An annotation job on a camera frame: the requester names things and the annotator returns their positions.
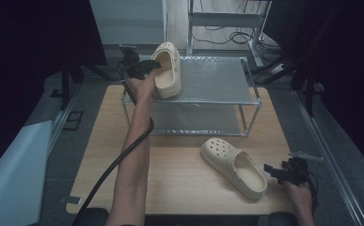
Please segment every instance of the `shoe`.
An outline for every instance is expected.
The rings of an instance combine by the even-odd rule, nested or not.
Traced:
[[[154,78],[159,97],[165,99],[179,94],[182,90],[181,56],[173,43],[159,45],[151,59],[161,64]]]
[[[249,155],[236,149],[226,140],[208,139],[202,145],[201,156],[247,198],[257,200],[265,193],[267,181],[254,167]]]

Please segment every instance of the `forearm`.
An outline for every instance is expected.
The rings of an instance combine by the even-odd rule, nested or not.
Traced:
[[[150,127],[150,101],[137,103],[123,149]],[[143,225],[150,165],[150,138],[146,137],[119,164],[114,200],[107,225]]]
[[[314,226],[313,215],[309,209],[297,210],[298,226]]]

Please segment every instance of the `wooden tabletop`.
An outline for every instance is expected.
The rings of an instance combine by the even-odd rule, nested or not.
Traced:
[[[229,181],[211,168],[199,151],[208,136],[150,136],[148,215],[267,215],[291,212],[293,207],[283,186],[263,171],[263,164],[280,168],[290,149],[266,89],[258,89],[261,110],[248,137],[220,137],[246,151],[264,175],[268,187],[258,200],[244,197]],[[91,188],[120,153],[128,130],[121,105],[122,86],[108,87],[71,196],[80,204],[67,204],[77,213]],[[252,106],[244,106],[250,117]],[[110,210],[117,169],[108,176],[89,207]]]

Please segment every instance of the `white panel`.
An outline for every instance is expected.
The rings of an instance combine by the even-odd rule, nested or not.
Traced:
[[[52,122],[24,127],[0,159],[0,225],[39,221]]]
[[[162,0],[90,0],[103,44],[165,41]]]

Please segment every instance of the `black cloth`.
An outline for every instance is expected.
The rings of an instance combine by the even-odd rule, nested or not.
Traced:
[[[71,65],[105,65],[88,0],[0,1],[0,157],[44,91],[44,80]],[[81,82],[81,74],[72,74]]]
[[[364,4],[342,1],[318,51],[322,100],[364,155]]]

